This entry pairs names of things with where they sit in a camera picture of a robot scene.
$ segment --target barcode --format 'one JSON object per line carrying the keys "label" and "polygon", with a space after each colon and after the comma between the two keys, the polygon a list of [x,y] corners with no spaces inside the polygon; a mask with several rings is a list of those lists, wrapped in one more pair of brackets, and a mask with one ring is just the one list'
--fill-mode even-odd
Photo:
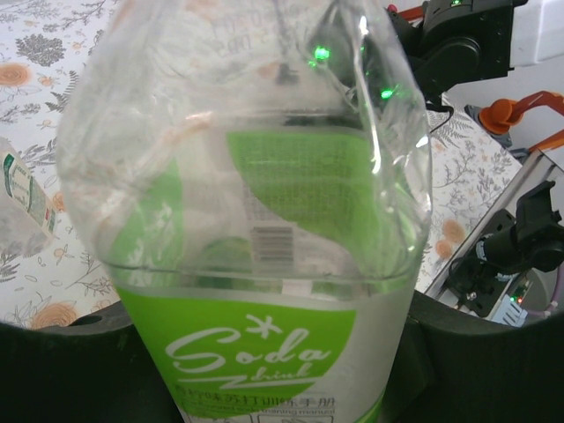
{"label": "barcode", "polygon": [[261,267],[287,270],[293,267],[293,228],[290,226],[256,226],[251,240],[255,260]]}

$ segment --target cable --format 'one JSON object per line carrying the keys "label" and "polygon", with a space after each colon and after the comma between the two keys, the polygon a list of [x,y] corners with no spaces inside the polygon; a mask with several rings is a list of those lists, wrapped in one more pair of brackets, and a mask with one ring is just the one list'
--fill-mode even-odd
{"label": "cable", "polygon": [[550,299],[550,303],[543,311],[538,310],[528,310],[524,309],[530,315],[535,315],[537,317],[548,317],[557,307],[558,299],[562,294],[562,289],[564,289],[564,265],[561,264],[556,273],[556,285],[554,285],[553,296]]}
{"label": "cable", "polygon": [[447,120],[444,121],[443,123],[441,123],[440,125],[434,127],[431,130],[431,132],[429,132],[429,134],[436,132],[437,130],[442,128],[444,125],[449,123],[450,119],[452,119],[452,116],[455,115],[455,108],[453,108],[452,106],[445,106],[445,105],[442,105],[442,104],[433,104],[433,103],[427,103],[426,106],[427,106],[427,110],[430,110],[432,112],[448,113],[449,114],[449,117],[447,118]]}

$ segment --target plastic bottle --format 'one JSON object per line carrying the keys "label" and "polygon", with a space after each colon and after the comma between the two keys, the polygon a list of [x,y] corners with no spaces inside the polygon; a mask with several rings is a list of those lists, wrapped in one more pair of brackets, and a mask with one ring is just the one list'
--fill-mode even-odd
{"label": "plastic bottle", "polygon": [[66,110],[69,214],[186,421],[375,421],[431,211],[384,9],[129,1]]}
{"label": "plastic bottle", "polygon": [[18,153],[0,137],[0,253],[33,256],[53,241],[56,212]]}

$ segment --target green led light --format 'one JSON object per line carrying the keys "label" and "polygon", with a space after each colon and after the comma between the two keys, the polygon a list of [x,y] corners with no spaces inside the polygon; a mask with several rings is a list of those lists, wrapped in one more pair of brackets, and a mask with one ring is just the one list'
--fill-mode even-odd
{"label": "green led light", "polygon": [[317,46],[314,56],[317,60],[327,60],[331,57],[331,52],[325,47]]}
{"label": "green led light", "polygon": [[394,90],[384,90],[380,93],[380,97],[382,97],[382,100],[387,100],[392,95],[394,95]]}

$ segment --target table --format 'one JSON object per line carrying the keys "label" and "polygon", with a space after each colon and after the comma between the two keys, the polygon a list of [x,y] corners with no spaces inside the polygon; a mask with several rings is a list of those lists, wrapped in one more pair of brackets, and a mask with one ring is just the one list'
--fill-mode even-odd
{"label": "table", "polygon": [[[0,136],[8,138],[59,210],[56,238],[33,257],[0,256],[0,320],[67,325],[119,300],[64,211],[56,127],[117,0],[0,3]],[[445,119],[429,114],[431,127]],[[417,289],[430,286],[520,165],[464,111],[432,135],[433,225]]]}

